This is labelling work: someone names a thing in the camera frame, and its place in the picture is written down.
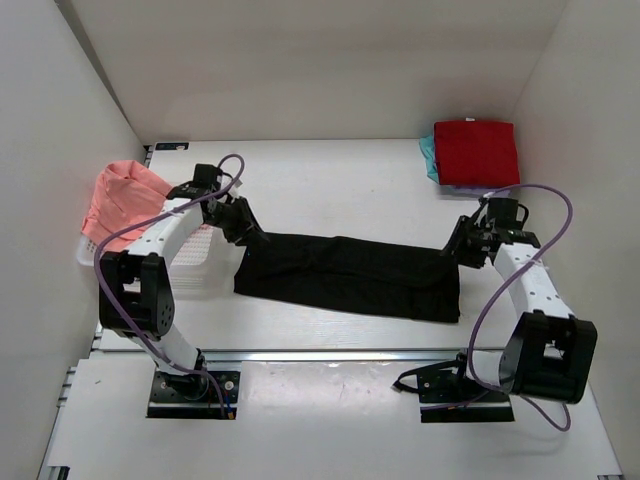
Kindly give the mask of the black t-shirt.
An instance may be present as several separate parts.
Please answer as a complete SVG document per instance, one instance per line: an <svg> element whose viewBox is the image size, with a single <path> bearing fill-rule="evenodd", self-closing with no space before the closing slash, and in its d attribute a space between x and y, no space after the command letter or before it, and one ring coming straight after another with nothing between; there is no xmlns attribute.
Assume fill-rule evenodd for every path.
<svg viewBox="0 0 640 480"><path fill-rule="evenodd" d="M456 324L455 261L432 248L270 233L246 247L239 295L362 315Z"/></svg>

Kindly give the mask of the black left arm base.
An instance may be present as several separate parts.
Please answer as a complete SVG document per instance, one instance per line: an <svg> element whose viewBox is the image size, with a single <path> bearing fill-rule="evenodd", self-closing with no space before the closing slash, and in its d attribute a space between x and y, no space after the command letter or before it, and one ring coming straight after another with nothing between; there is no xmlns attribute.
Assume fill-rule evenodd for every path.
<svg viewBox="0 0 640 480"><path fill-rule="evenodd" d="M151 419L235 420L241 364L208 362L208 376L176 376L154 371L146 417Z"/></svg>

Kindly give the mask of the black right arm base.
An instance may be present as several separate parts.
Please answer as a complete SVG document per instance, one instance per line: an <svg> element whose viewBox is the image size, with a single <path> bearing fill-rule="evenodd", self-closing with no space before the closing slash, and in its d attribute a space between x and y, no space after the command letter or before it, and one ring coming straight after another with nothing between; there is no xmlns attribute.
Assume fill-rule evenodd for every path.
<svg viewBox="0 0 640 480"><path fill-rule="evenodd" d="M392 385L418 397L422 424L509 423L515 420L509 397L466 377L467 356L401 373Z"/></svg>

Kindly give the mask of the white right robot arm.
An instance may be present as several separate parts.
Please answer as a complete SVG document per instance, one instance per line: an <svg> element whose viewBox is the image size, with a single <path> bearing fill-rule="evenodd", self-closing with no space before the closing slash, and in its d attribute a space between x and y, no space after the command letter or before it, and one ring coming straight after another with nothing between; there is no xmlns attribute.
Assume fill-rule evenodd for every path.
<svg viewBox="0 0 640 480"><path fill-rule="evenodd" d="M472 215L459 218L443 249L462 266L490 263L500 274L503 284L490 300L508 294L516 314L504 349L470 345L453 360L403 372L395 390L439 408L468 405L488 394L581 401L597 330L561 299L542 262L540 242L524 228L528 214L515 199L482 197Z"/></svg>

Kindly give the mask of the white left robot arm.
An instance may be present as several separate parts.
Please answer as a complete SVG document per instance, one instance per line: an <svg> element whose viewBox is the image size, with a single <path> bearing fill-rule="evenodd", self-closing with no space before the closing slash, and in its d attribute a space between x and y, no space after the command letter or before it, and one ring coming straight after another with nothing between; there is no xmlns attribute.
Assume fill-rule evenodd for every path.
<svg viewBox="0 0 640 480"><path fill-rule="evenodd" d="M222 164L198 164L191 180L170 189L156 216L126 227L136 240L116 252L108 247L121 235L115 232L94 253L101 326L142 347L165 384L188 400L221 388L201 350L174 325L169 268L204 225L219 229L236 246L267 241L247 199L237 192L240 182L241 176L229 175Z"/></svg>

